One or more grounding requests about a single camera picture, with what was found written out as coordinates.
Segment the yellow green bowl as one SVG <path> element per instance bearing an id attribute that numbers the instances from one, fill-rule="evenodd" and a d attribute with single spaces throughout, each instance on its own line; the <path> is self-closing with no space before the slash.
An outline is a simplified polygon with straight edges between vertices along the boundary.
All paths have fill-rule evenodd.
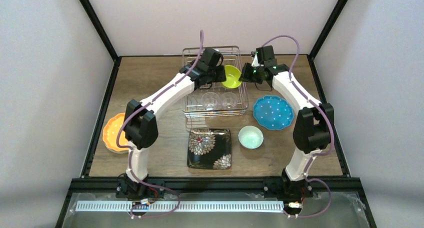
<path id="1" fill-rule="evenodd" d="M 242 82 L 239 81 L 242 73 L 236 66 L 229 64 L 225 65 L 224 71 L 226 80 L 221 82 L 222 86 L 227 89 L 235 89 L 242 84 Z"/>

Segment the metal wire dish rack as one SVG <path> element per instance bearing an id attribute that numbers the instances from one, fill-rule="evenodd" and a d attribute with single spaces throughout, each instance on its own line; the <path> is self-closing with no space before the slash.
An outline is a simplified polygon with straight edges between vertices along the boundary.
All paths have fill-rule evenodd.
<path id="1" fill-rule="evenodd" d="M 202 85 L 181 100 L 181 110 L 187 118 L 243 115 L 249 107 L 247 88 L 239 81 L 242 71 L 240 49 L 236 45 L 214 46 L 222 54 L 218 62 L 227 71 L 226 81 Z"/>

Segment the small clear plastic cup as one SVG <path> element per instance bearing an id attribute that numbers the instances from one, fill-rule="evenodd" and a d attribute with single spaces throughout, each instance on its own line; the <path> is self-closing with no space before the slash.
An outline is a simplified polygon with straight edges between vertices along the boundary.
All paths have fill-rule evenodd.
<path id="1" fill-rule="evenodd" d="M 201 103 L 203 105 L 204 110 L 214 110 L 220 104 L 220 96 L 215 92 L 207 92 L 202 95 Z"/>

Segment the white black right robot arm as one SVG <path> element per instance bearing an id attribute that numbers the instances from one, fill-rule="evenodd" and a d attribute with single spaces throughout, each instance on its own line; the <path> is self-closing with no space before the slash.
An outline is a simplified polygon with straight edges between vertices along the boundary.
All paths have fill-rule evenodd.
<path id="1" fill-rule="evenodd" d="M 335 148 L 334 108 L 313 97 L 297 81 L 293 68 L 278 64 L 271 45 L 257 48 L 252 62 L 244 64 L 241 82 L 268 85 L 280 93 L 296 117 L 293 140 L 295 150 L 283 170 L 291 182 L 305 180 L 315 159 L 329 155 Z"/>

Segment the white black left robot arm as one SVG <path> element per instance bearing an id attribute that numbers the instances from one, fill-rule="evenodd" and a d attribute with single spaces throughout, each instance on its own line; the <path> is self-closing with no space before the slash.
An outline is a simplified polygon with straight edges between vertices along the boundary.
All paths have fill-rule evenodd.
<path id="1" fill-rule="evenodd" d="M 128 165 L 119 182 L 125 195 L 141 197 L 148 187 L 159 185 L 147 182 L 149 148 L 159 136 L 158 120 L 167 108 L 204 85 L 225 81 L 223 55 L 214 48 L 200 48 L 194 61 L 183 66 L 174 78 L 149 97 L 128 102 L 124 122 L 118 135 L 125 135 Z"/>

